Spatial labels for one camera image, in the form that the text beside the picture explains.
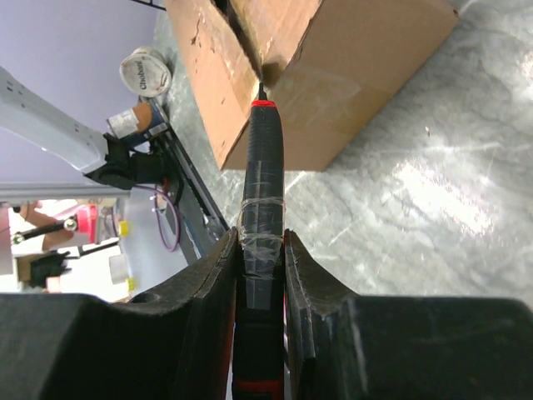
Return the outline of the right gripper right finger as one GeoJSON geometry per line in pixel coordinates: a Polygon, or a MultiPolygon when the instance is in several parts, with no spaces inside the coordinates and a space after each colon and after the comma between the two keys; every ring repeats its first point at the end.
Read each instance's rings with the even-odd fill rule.
{"type": "Polygon", "coordinates": [[[353,292],[285,234],[295,399],[529,399],[532,312],[490,297],[353,292]]]}

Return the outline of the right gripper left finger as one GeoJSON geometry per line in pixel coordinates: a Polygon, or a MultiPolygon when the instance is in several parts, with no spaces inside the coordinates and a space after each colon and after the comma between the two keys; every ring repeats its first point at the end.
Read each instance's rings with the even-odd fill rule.
{"type": "Polygon", "coordinates": [[[129,302],[1,297],[4,399],[223,399],[235,307],[235,230],[129,302]]]}

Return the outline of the red black utility knife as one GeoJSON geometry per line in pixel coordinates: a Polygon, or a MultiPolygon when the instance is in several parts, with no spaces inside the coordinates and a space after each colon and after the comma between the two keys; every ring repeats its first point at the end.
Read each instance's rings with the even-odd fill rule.
{"type": "Polygon", "coordinates": [[[238,231],[232,396],[282,399],[284,143],[280,114],[263,86],[251,106],[238,231]]]}

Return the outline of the brown cardboard express box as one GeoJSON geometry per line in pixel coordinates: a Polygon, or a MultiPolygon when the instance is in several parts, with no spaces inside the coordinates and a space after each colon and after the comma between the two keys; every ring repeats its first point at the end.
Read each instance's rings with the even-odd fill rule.
{"type": "Polygon", "coordinates": [[[217,166],[246,165],[264,85],[285,167],[321,171],[450,36],[447,1],[168,1],[217,166]]]}

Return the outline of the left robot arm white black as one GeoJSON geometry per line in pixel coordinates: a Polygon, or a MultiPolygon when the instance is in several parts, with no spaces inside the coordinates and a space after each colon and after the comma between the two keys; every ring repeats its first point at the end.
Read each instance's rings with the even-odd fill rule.
{"type": "Polygon", "coordinates": [[[109,132],[89,128],[24,87],[1,69],[1,127],[69,163],[84,177],[122,190],[164,183],[165,162],[157,150],[138,152],[170,130],[151,99],[107,120],[109,132]]]}

